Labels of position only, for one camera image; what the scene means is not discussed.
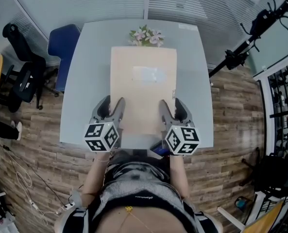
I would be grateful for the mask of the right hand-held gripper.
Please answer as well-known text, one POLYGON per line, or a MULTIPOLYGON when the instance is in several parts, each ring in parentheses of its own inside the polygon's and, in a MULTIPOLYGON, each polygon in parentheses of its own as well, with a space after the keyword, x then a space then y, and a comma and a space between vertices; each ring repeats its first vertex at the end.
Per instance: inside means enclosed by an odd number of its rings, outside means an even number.
POLYGON ((161 100, 159 114, 165 125, 165 131, 162 132, 162 147, 173 155, 192 155, 200 145, 200 136, 187 106, 176 98, 175 116, 173 116, 166 101, 161 100))

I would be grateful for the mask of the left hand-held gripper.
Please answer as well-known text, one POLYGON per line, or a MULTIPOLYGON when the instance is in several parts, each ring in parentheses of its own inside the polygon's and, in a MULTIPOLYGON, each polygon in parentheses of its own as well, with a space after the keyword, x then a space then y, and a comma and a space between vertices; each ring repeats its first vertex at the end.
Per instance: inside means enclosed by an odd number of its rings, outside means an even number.
POLYGON ((109 115, 110 95, 104 97, 93 109, 90 122, 84 130, 84 143, 91 152, 110 152, 121 148, 122 129, 119 124, 125 110, 125 99, 121 97, 109 115))

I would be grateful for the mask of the person's left forearm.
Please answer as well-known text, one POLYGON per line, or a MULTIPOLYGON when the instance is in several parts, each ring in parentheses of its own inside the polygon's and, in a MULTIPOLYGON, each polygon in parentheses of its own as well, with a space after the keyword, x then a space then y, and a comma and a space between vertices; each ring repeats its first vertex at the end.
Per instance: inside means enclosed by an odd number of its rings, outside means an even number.
POLYGON ((109 159, 109 152, 101 152, 95 155, 81 193, 83 207, 88 207, 102 188, 109 159))

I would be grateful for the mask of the person's right forearm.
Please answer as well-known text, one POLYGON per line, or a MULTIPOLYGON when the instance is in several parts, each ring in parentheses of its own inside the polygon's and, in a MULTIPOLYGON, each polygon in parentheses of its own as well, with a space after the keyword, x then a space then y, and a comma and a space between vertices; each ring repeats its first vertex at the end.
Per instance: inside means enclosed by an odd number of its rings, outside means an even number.
POLYGON ((181 155, 171 155, 170 162, 170 183, 184 199, 190 197, 189 185, 184 167, 184 160, 181 155))

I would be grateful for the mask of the grey square table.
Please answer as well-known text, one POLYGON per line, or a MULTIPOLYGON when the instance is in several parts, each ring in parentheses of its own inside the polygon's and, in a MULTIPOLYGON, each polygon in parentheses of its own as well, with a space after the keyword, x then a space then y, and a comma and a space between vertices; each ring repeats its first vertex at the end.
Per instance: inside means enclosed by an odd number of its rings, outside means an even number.
POLYGON ((211 85, 199 30, 194 25, 144 19, 116 19, 84 24, 77 42, 63 98, 60 141, 86 147, 84 130, 92 111, 110 93, 110 55, 126 46, 140 26, 159 30, 164 47, 177 50, 176 96, 189 109, 200 147, 214 144, 211 85))

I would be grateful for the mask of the blue chair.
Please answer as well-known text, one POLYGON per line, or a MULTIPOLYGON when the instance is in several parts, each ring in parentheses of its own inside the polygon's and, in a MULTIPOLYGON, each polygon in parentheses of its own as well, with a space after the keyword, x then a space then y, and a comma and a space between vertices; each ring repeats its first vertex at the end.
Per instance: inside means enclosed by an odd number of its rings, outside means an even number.
POLYGON ((65 25, 51 31, 48 54, 60 58, 55 89, 64 92, 72 57, 81 31, 75 24, 65 25))

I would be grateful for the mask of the potted pink flowers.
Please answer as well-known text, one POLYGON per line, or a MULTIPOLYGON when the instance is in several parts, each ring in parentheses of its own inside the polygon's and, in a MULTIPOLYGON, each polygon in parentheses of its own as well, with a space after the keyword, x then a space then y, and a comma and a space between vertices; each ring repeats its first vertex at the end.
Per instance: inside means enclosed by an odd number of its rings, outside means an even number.
POLYGON ((129 43, 138 47, 161 47, 164 44, 164 36, 161 31, 141 26, 138 30, 129 32, 129 43))

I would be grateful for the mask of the black office chair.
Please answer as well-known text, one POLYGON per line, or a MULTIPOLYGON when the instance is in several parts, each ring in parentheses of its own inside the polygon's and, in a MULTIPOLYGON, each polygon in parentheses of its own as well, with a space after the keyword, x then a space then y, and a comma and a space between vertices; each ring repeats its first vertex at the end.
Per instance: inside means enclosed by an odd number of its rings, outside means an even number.
POLYGON ((32 52, 17 25, 6 24, 2 30, 2 36, 8 39, 18 59, 24 62, 19 72, 10 71, 10 75, 17 77, 13 83, 13 93, 27 103, 36 96, 36 108, 42 110, 43 106, 39 103, 43 89, 47 89, 55 97, 59 96, 57 91, 46 86, 50 78, 58 73, 58 69, 47 71, 45 59, 32 52))

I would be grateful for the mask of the person's torso in striped top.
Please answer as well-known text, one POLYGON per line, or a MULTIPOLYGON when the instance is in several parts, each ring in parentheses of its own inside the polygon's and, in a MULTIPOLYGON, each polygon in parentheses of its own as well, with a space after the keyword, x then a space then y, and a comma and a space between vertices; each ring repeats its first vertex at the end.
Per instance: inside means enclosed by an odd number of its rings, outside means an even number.
POLYGON ((56 220, 54 233, 223 233, 217 219, 171 185, 170 156, 110 153, 97 196, 83 207, 81 191, 56 220))

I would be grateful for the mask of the white shelf rack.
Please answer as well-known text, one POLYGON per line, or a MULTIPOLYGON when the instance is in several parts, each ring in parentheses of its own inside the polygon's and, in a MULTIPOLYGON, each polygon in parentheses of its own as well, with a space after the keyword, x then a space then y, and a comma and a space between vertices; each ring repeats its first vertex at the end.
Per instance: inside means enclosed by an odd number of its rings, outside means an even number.
POLYGON ((260 85, 265 117, 265 154, 288 157, 288 64, 260 72, 253 79, 260 85))

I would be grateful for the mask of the black tripod stand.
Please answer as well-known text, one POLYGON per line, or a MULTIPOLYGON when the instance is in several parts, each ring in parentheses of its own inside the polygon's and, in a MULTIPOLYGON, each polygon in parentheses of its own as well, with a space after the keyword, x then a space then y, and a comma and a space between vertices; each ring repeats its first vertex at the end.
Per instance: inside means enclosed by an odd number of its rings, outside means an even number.
POLYGON ((260 11, 249 31, 247 31, 242 23, 240 23, 243 31, 249 36, 235 50, 226 50, 224 60, 222 60, 212 71, 209 72, 209 78, 216 75, 222 68, 227 67, 228 70, 233 70, 238 66, 245 64, 251 49, 256 49, 256 41, 261 39, 261 36, 276 22, 279 22, 287 31, 288 27, 282 23, 282 19, 288 19, 288 0, 284 0, 280 6, 277 6, 276 0, 272 0, 273 4, 267 3, 268 9, 260 11))

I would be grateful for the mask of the teal object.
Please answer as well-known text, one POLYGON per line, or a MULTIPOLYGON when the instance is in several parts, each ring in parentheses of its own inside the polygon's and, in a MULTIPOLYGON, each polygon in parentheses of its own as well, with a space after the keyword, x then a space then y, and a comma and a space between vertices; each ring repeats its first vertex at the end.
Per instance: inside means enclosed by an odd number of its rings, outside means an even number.
POLYGON ((236 201, 235 201, 235 206, 241 210, 241 211, 244 211, 246 206, 247 206, 247 203, 249 202, 249 199, 246 198, 246 197, 243 197, 243 196, 239 196, 236 201))

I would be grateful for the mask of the black swivel chair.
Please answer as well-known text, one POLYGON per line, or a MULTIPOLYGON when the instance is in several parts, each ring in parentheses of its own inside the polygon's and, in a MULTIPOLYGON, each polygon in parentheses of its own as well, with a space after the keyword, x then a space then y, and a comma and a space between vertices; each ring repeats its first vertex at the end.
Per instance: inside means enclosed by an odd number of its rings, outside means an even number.
POLYGON ((260 158, 260 149, 256 148, 255 151, 257 157, 254 166, 245 159, 241 160, 252 172, 239 185, 250 183, 255 192, 261 191, 277 198, 288 197, 288 159, 274 153, 260 158))

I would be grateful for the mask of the wooden table with white frame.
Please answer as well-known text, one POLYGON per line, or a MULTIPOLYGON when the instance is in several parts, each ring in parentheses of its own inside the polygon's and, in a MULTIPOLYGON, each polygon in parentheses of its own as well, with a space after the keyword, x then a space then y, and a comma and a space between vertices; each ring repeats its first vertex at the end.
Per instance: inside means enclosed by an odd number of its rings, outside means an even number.
POLYGON ((218 207, 217 211, 236 227, 238 233, 269 233, 277 226, 288 212, 288 197, 277 198, 256 192, 254 199, 247 203, 242 213, 244 219, 238 218, 218 207))

